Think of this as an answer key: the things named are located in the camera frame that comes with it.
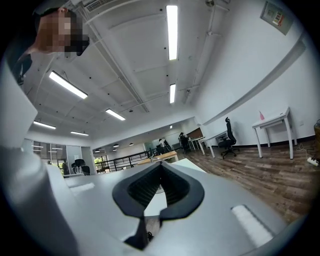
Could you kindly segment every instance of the railing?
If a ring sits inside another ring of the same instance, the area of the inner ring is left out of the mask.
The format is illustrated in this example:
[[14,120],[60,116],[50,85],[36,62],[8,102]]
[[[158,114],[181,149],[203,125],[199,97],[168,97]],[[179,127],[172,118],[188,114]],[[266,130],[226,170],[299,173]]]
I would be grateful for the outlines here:
[[97,162],[95,164],[97,172],[114,172],[123,169],[129,169],[134,167],[141,160],[150,157],[149,151],[144,151],[137,154],[128,155],[125,157],[116,158],[109,161]]

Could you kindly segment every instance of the ceiling light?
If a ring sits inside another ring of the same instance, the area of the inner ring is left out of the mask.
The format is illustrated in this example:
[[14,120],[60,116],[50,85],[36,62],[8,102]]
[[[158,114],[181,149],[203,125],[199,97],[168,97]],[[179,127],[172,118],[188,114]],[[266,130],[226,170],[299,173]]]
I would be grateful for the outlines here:
[[33,123],[34,123],[35,125],[37,125],[37,126],[43,126],[43,127],[50,128],[50,129],[56,129],[56,127],[51,126],[51,125],[44,124],[44,123],[42,123],[42,122],[33,121]]
[[170,103],[175,102],[175,95],[176,95],[176,84],[170,85]]
[[124,117],[122,117],[121,115],[118,115],[116,112],[113,112],[110,108],[107,109],[105,112],[107,112],[108,114],[114,116],[115,118],[120,119],[121,121],[126,120]]
[[69,83],[67,80],[65,80],[63,77],[58,75],[56,72],[52,71],[49,77],[55,82],[57,82],[59,85],[69,90],[70,92],[74,93],[75,95],[78,95],[80,98],[85,99],[86,97],[88,97],[87,94],[79,90],[73,84]]
[[77,135],[83,135],[83,136],[89,136],[89,134],[86,133],[81,133],[81,132],[76,132],[76,131],[71,131],[71,134],[77,134]]
[[169,60],[177,59],[178,51],[178,6],[166,7],[166,19],[168,24]]

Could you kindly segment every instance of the air vent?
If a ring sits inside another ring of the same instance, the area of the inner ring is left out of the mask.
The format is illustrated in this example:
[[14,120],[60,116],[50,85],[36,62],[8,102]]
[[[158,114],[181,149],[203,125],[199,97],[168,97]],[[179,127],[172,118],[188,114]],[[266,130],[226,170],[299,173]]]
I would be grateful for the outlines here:
[[86,8],[86,10],[90,13],[90,12],[93,12],[94,10],[112,2],[112,1],[115,1],[115,0],[96,0],[96,1],[93,1],[87,5],[85,5],[84,7]]

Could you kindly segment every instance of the wooden floor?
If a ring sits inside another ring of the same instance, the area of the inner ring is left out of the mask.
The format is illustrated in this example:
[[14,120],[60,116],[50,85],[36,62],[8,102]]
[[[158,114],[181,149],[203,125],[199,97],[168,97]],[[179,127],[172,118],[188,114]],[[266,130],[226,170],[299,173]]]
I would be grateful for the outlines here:
[[[308,148],[312,142],[304,142]],[[307,162],[305,151],[296,151],[289,158],[289,144],[263,147],[259,158],[256,147],[242,147],[237,156],[228,154],[222,159],[220,148],[214,147],[215,158],[210,149],[205,155],[200,150],[182,154],[207,173],[218,175],[241,185],[278,211],[290,223],[307,214],[320,185],[320,167]]]

